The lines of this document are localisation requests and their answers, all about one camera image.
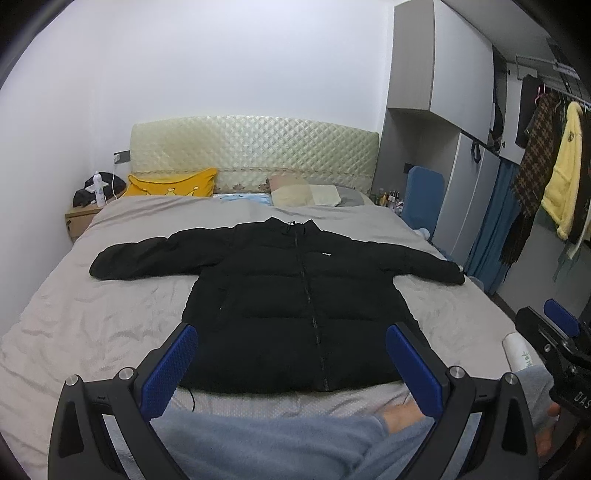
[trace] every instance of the cabinet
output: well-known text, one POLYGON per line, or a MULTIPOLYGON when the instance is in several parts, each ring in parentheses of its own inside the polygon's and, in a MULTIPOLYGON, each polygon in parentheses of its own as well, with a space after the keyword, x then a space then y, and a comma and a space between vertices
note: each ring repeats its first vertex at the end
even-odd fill
MULTIPOLYGON (((519 75, 523 78, 525 75, 537 77, 534 69, 528 67, 519 67, 519 75)), ((521 165, 524 149, 515 143, 517 137, 517 127, 519 124, 519 107, 521 104, 521 83, 519 80, 517 65, 507 64, 507 102, 504 114, 505 128, 501 141, 501 151, 499 155, 518 165, 521 165)))
POLYGON ((440 0, 395 7, 388 108, 427 111, 486 144, 492 44, 440 0))
POLYGON ((476 163, 472 139, 460 134, 433 235, 433 244, 460 265, 465 264, 478 236, 499 169, 499 158, 481 146, 478 148, 481 160, 476 163))
MULTIPOLYGON (((125 191, 120 192, 117 198, 120 198, 124 193, 125 191)), ((78 237, 86 231, 92 219, 102 209, 102 207, 97 207, 95 203, 91 203, 85 207, 74 207, 66 213, 66 228, 68 229, 68 235, 70 235, 72 242, 78 240, 78 237)))

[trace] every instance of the white wall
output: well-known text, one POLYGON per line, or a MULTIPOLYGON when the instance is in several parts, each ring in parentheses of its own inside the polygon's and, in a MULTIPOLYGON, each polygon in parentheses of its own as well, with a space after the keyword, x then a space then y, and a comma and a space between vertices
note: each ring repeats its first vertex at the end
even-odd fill
POLYGON ((0 89, 0 335, 72 246, 64 213, 89 177, 96 36, 77 0, 35 38, 0 89))
POLYGON ((134 123, 164 118, 271 115, 382 131, 400 0, 109 3, 92 109, 91 160, 102 169, 129 148, 134 123))
POLYGON ((581 314, 591 294, 591 251, 582 247, 579 261, 566 278, 555 283, 553 275, 563 248, 555 233, 534 224, 519 260, 498 289, 514 312, 532 307, 542 313, 544 302, 556 299, 573 315, 581 314))

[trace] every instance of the blue chair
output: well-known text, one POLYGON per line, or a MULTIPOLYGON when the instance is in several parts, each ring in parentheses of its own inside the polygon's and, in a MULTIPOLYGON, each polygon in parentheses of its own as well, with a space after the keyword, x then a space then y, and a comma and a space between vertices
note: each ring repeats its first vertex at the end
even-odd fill
POLYGON ((402 219, 413 230, 426 228, 431 237, 443 204, 445 181, 443 175, 424 167, 408 172, 402 219))

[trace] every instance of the wall outlet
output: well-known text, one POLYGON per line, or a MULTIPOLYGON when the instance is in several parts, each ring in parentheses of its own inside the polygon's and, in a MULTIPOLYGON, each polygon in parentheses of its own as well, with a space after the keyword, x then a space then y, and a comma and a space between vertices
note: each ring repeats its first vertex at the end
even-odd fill
POLYGON ((115 165, 119 165, 120 163, 127 163, 131 161, 131 155, 129 150, 125 150, 123 152, 114 153, 113 159, 115 161, 115 165))

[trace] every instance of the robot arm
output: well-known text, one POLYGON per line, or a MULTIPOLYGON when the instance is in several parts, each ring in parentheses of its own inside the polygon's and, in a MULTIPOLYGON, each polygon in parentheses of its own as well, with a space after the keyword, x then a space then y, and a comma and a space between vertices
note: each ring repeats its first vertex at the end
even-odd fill
MULTIPOLYGON (((387 351, 419 408, 435 424, 399 480, 439 480, 471 413, 482 412, 472 448, 459 478, 535 479, 538 460, 531 418, 519 379, 471 378, 448 368, 406 325, 387 331, 387 351)), ((137 369, 124 368, 110 380, 66 380, 51 432, 49 480, 122 480, 127 475, 102 416, 113 415, 147 480, 187 480, 150 426, 172 397, 197 348, 195 330, 180 324, 164 345, 137 369)))
POLYGON ((541 468, 540 479, 559 470, 559 480, 587 478, 591 436, 578 447, 576 439, 591 425, 591 331, 555 300, 545 303, 544 313, 550 320, 531 308, 521 309, 515 325, 553 377, 550 397, 563 409, 556 429, 571 433, 562 435, 564 441, 541 468))

